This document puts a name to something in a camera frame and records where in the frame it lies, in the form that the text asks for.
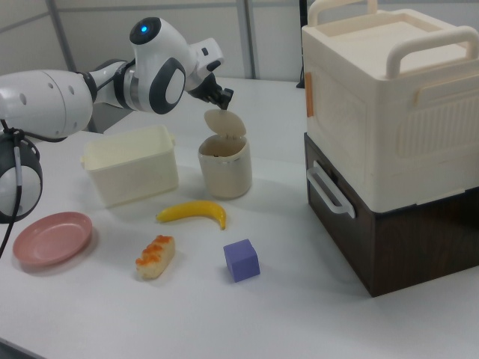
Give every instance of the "purple block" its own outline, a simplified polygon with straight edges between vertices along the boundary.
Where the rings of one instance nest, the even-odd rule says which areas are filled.
[[[260,274],[260,263],[249,239],[226,245],[226,265],[235,283]]]

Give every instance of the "banana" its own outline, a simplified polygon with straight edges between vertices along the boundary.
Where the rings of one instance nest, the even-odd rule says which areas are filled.
[[[225,209],[211,200],[193,200],[168,207],[156,215],[156,220],[169,222],[196,215],[214,218],[219,222],[222,230],[226,228]]]

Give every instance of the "lid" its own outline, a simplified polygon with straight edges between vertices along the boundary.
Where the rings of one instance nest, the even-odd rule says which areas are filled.
[[[204,113],[208,127],[218,135],[226,138],[239,138],[246,134],[246,128],[241,119],[227,110],[208,110]]]

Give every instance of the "table surface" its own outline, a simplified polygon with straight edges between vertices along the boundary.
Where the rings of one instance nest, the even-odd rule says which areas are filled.
[[[211,135],[211,105],[182,99],[163,117],[131,114],[107,133],[164,123],[176,136],[175,191],[105,209],[79,164],[100,134],[39,143],[44,192],[13,228],[0,260],[0,341],[48,359],[476,358],[479,269],[371,298],[308,206],[304,91],[289,82],[222,79],[245,122],[253,186],[208,218],[155,221],[166,206],[211,199],[197,150]],[[46,269],[21,266],[14,239],[46,215],[90,216],[94,237],[78,256]],[[135,259],[156,235],[174,236],[166,271],[144,282]],[[233,283],[223,246],[250,239],[261,274]]]

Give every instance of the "bread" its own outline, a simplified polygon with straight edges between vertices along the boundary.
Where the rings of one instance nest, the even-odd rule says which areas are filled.
[[[154,279],[163,273],[174,256],[174,238],[157,236],[136,260],[136,270],[143,279]]]

